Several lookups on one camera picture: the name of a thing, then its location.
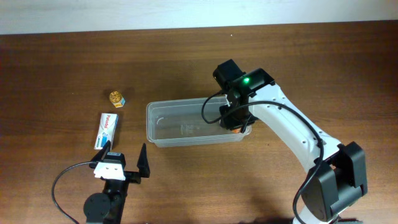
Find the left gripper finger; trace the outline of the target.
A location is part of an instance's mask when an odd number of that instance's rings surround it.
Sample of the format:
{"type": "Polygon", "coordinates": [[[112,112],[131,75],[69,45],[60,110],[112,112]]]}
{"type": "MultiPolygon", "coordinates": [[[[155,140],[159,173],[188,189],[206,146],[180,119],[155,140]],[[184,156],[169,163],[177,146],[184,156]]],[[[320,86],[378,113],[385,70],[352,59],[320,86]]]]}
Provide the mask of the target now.
{"type": "Polygon", "coordinates": [[[94,162],[100,162],[103,160],[103,157],[110,151],[111,149],[111,141],[107,141],[103,148],[93,157],[94,162]]]}
{"type": "Polygon", "coordinates": [[[142,178],[150,177],[150,167],[149,167],[149,161],[147,159],[146,143],[142,145],[140,155],[137,161],[137,168],[139,169],[139,174],[142,178]]]}

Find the white Panadol box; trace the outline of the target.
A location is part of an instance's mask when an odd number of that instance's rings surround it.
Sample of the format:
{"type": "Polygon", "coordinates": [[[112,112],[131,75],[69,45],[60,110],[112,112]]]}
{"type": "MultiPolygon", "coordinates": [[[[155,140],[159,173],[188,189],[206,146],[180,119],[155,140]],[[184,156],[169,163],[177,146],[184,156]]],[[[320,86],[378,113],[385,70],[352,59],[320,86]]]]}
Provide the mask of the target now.
{"type": "Polygon", "coordinates": [[[117,114],[112,113],[102,113],[98,133],[95,138],[95,150],[102,149],[105,144],[110,141],[111,146],[113,146],[114,134],[116,132],[116,126],[118,123],[119,116],[117,114]]]}

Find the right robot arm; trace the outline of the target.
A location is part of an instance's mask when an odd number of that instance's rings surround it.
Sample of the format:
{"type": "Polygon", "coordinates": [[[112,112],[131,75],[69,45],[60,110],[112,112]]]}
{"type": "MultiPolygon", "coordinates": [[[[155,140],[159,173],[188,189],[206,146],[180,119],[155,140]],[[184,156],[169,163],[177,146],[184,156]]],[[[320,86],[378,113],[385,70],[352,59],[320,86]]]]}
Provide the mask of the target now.
{"type": "Polygon", "coordinates": [[[239,132],[262,121],[295,154],[307,176],[294,196],[293,223],[338,223],[340,213],[368,192],[366,156],[355,142],[342,144],[307,118],[263,69],[242,71],[233,60],[213,78],[227,104],[215,119],[239,132]]]}

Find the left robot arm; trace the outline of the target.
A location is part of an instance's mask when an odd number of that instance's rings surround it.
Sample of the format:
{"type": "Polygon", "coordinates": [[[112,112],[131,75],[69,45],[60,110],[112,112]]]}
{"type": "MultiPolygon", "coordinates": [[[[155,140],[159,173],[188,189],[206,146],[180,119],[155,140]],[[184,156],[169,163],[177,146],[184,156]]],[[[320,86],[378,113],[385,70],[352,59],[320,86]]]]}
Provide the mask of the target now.
{"type": "Polygon", "coordinates": [[[125,156],[111,152],[111,142],[107,141],[91,159],[90,168],[96,178],[104,181],[100,193],[90,195],[83,206],[87,223],[120,223],[128,188],[140,184],[143,178],[150,177],[146,145],[143,144],[137,161],[137,171],[125,171],[125,156]]]}

